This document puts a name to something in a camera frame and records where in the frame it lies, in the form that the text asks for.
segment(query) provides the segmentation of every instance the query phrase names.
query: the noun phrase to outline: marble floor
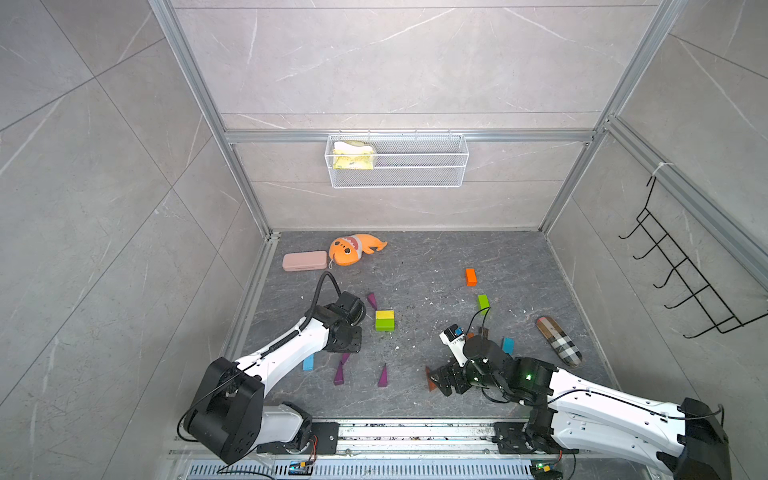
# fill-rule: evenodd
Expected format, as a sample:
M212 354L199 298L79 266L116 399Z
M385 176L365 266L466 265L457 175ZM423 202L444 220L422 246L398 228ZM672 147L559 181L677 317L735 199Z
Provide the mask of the marble floor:
M325 250L338 232L283 233L243 353L266 345L290 328L308 308L320 271L285 272L283 255ZM535 320L553 316L584 355L576 374L609 383L546 241L539 232L379 232L389 245L351 266L334 266L342 290L361 298L374 292L382 310L395 310L394 332L377 332L372 308L363 322L362 350L344 366L345 383L333 385L340 353L315 354L314 370L297 366L270 392L266 403L293 402L317 418L519 417L521 406L490 403L478 389L463 396L430 392L425 367L451 359L438 337L452 323L466 327L478 310L477 295L491 304L490 338L515 340L516 356L533 356L564 367L538 331ZM465 268L478 285L468 287ZM322 304L334 301L326 282ZM389 385L377 382L386 364Z

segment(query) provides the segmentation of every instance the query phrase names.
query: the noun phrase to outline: wall hook rack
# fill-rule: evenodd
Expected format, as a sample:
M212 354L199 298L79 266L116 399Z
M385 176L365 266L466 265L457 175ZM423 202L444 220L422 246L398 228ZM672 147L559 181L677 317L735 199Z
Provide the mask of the wall hook rack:
M685 253L685 250L680 248L680 245L670 235L670 233L667 231L667 229L664 228L664 225L662 225L661 222L659 222L659 220L651 213L651 211L648 210L648 202L650 202L650 196L654 192L654 186L656 185L656 177L651 176L650 179L648 179L648 183L645 184L646 187L648 185L650 185L650 190L648 191L648 196L645 199L645 205L643 206L643 210L641 210L640 213L635 217L635 220L637 221L637 226L626 237L622 237L621 235L619 235L619 238L621 238L622 240L626 240L629 237L631 237L636 231L638 231L639 229L642 229L646 233L646 235L648 235L648 237L654 242L654 245L646 253L643 253L639 257L633 255L632 258L634 258L635 260L642 260L643 258L647 257L650 252L652 252L654 250L659 250L659 252L664 257L664 259L666 259L667 262L670 264L670 272L667 274L667 278L664 280L664 283L662 283L661 285L657 285L656 283L654 283L654 287L656 287L658 289L664 288L667 285L667 283L669 283L670 278L672 277L672 274L676 273L677 276L680 278L680 281L683 282L683 285L685 285L685 287L688 289L688 293L690 294L690 295L686 296L684 299L682 299L680 302L678 302L678 303L676 303L674 305L664 305L664 308L672 310L672 309L677 308L680 305L686 303L688 300L694 299L694 300L696 300L696 303L699 304L701 309L704 311L704 314L707 315L707 318L712 323L711 327L709 327L709 328L707 328L705 330L702 330L701 332L699 332L699 333L697 333L695 335L690 335L690 336L689 335L683 335L683 336L685 338L687 338L687 339L694 339L694 338L696 338L698 336L703 335L704 333L709 332L712 329L717 329L717 331L720 332L720 333L728 333L728 332L730 332L732 330L735 330L737 328L741 328L743 326L749 325L750 323L752 323L752 322L754 322L756 320L759 320L761 318L764 318L764 317L768 316L768 312L766 312L763 315L760 315L760 316L757 316L757 317L755 317L753 319L744 321L744 320L740 319L732 311L730 306L728 306L728 304L725 302L725 300L723 300L723 297L720 296L720 294L717 292L717 290L715 290L714 286L712 286L710 281L707 280L707 278L704 276L703 273L701 273L701 270L699 270L699 267L696 266L696 264L690 259L688 254ZM663 233L661 238L659 238L658 240L656 240L654 238L654 236L651 235L650 232L648 231L648 229L645 227L645 223L648 220L652 220L653 222L655 222L656 226ZM683 254L684 258L681 261L679 261L677 263L674 263L670 259L670 255L668 254L668 252L665 251L664 248L661 246L661 242L664 241L665 239L669 239L672 243L674 243L674 246ZM698 273L699 277L702 279L702 281L704 281L704 286L702 286L701 288L697 289L696 291L694 291L690 287L690 284L683 277L683 274L678 270L686 262L688 262L690 264L690 266L693 267L696 270L696 272ZM698 295L700 293L703 293L706 290L710 290L712 293L714 293L715 297L722 303L722 305L725 308L725 310L727 310L727 318L726 319L720 320L720 321L716 321L712 317L712 315L710 314L710 311L701 302L701 299L698 297ZM736 325L732 325L732 326L723 326L725 323L727 323L727 322L729 322L731 320L736 320L737 324Z

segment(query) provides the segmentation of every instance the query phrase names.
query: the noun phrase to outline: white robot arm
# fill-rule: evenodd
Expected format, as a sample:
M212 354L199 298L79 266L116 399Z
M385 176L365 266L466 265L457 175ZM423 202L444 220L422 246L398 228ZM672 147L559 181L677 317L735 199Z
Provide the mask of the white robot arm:
M318 306L320 289L330 278L339 299ZM207 368L183 424L198 442L228 465L243 458L254 445L280 444L287 451L307 445L312 417L284 403L264 406L264 397L291 369L320 350L357 353L366 316L360 298L341 292L330 272L323 272L306 314L269 345L234 362L214 360Z
M477 386L504 399L497 402L533 407L522 434L500 435L500 447L526 445L528 451L517 453L586 449L676 480L731 478L728 438L714 418L722 406L712 413L695 399L678 405L619 392L541 360L513 358L482 336L466 339L456 325L440 337L456 358L430 374L444 395Z

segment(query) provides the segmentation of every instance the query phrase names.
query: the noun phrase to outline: gray marble wall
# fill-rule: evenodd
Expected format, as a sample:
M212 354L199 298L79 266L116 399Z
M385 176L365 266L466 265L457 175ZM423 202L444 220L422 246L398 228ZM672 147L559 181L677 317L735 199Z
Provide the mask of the gray marble wall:
M768 4L760 0L691 0L621 116L768 246L766 23ZM764 478L768 319L683 338L710 325L700 307L665 309L684 298L684 286L673 278L653 288L668 273L666 260L657 251L631 257L651 247L644 233L618 238L635 225L648 177L609 140L550 241L622 387L672 401L693 394L712 406L722 402L734 478ZM649 208L735 314L766 312L768 293L660 185ZM716 318L727 318L710 295L701 298Z
M0 3L0 98L0 477L150 478L258 230L144 0Z
M333 189L325 144L238 144L277 230L535 230L579 142L470 145L459 188Z
M655 4L174 2L229 129L592 128ZM278 230L532 230L580 146L472 144L450 190L334 190L321 145L237 150Z
M768 248L768 2L692 0L622 116Z
M669 273L667 261L657 250L643 260L632 258L653 246L642 231L628 240L618 237L636 225L649 176L622 146L607 140L549 240L622 389L672 402L690 396L713 408L723 403L733 477L763 478L768 318L730 333L683 337L711 326L709 320L694 301L664 308L685 298L684 285L673 276L663 289L654 288ZM768 293L660 185L649 209L735 314L751 319L766 312ZM660 238L658 230L650 231ZM664 246L681 258L670 243ZM701 281L690 268L684 275L693 285ZM700 297L716 318L727 318L710 294Z

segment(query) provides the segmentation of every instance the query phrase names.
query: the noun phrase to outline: wire basket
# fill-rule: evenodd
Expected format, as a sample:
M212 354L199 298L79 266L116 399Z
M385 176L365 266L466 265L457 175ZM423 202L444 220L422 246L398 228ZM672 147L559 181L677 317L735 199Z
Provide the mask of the wire basket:
M373 169L333 168L337 141L362 141L373 147ZM326 144L326 166L333 188L460 187L469 159L462 134L333 134Z

